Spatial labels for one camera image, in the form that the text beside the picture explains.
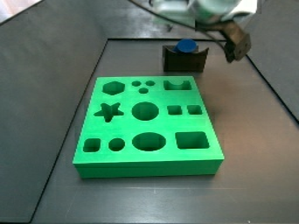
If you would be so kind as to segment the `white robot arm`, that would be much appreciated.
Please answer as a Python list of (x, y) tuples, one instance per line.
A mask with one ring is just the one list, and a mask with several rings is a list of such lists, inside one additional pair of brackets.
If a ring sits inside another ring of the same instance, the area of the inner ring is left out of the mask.
[(258, 12), (258, 0), (152, 0), (152, 10), (160, 15), (154, 21), (163, 24), (215, 25), (230, 20), (242, 23)]

